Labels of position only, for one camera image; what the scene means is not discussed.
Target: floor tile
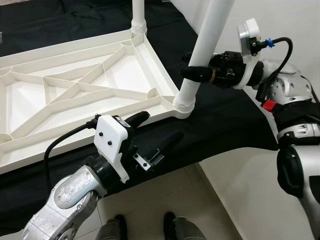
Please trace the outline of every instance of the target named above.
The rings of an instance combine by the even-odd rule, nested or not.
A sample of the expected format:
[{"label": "floor tile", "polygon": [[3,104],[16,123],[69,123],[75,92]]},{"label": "floor tile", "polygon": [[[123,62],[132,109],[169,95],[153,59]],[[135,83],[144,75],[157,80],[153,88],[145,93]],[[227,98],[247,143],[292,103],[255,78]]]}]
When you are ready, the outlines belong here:
[{"label": "floor tile", "polygon": [[198,163],[194,163],[184,167],[186,174],[188,175],[192,183],[202,178],[201,173],[198,171],[197,164]]},{"label": "floor tile", "polygon": [[26,1],[29,1],[29,0],[1,0],[0,5],[15,4],[15,3],[26,2]]},{"label": "floor tile", "polygon": [[22,232],[23,230],[5,236],[0,236],[0,240],[22,240]]},{"label": "floor tile", "polygon": [[99,230],[100,230],[100,228],[98,228],[92,232],[89,232],[86,235],[83,235],[79,238],[75,238],[74,240],[95,240],[96,236],[98,235]]},{"label": "floor tile", "polygon": [[75,235],[75,238],[79,238],[87,233],[90,233],[96,229],[101,228],[101,221],[98,212],[98,207],[95,208],[93,213],[82,223],[78,232]]},{"label": "floor tile", "polygon": [[117,214],[125,216],[132,213],[149,202],[160,199],[190,184],[191,181],[182,168],[107,196],[98,202],[101,223],[104,224]]},{"label": "floor tile", "polygon": [[169,211],[195,223],[208,240],[241,239],[222,204],[199,180],[125,216],[132,240],[163,240],[163,218]]}]

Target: black shoe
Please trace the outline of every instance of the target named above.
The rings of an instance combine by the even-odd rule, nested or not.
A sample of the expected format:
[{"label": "black shoe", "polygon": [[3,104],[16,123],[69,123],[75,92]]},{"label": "black shoe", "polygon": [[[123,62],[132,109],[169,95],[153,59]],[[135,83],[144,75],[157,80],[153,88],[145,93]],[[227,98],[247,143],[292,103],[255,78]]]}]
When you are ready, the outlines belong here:
[{"label": "black shoe", "polygon": [[128,229],[125,217],[122,215],[117,215],[114,217],[114,219],[119,221],[121,240],[128,240]]},{"label": "black shoe", "polygon": [[176,215],[173,212],[167,212],[164,215],[163,220],[163,233],[164,240],[174,240],[175,239],[175,230],[173,221],[176,219]]}]

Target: black tablecloth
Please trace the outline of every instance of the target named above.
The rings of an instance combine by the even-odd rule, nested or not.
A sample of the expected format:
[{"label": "black tablecloth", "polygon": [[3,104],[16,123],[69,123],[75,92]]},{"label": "black tablecloth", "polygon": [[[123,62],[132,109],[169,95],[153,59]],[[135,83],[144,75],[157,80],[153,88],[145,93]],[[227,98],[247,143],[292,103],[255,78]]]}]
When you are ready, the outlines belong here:
[{"label": "black tablecloth", "polygon": [[[0,14],[0,55],[5,56],[127,30],[131,27],[132,5],[130,0],[31,0],[2,6]],[[197,35],[169,2],[146,0],[145,18],[147,37],[180,88],[181,55],[193,50]],[[201,85],[188,119],[170,117],[141,127],[133,141],[144,155],[176,130],[184,132],[184,139],[156,172],[125,185],[119,183],[109,193],[232,149],[277,149],[268,121],[242,90]],[[52,182],[75,172],[90,155],[97,155],[93,144],[53,157]],[[42,162],[0,175],[0,236],[22,229],[46,197]]]}]

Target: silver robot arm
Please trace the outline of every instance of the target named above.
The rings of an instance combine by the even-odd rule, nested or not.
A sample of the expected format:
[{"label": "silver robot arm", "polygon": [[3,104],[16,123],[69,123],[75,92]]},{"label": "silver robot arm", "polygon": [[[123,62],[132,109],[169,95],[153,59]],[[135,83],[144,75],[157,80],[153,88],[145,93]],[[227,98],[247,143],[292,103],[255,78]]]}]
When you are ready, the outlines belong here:
[{"label": "silver robot arm", "polygon": [[96,129],[94,144],[100,156],[87,157],[81,168],[50,190],[44,207],[26,224],[23,240],[73,240],[80,225],[95,210],[98,200],[107,194],[107,189],[155,170],[183,138],[183,133],[177,131],[169,136],[151,158],[142,157],[132,137],[134,129],[149,116],[143,111],[124,121],[119,116],[96,115],[87,122],[89,128]]}]

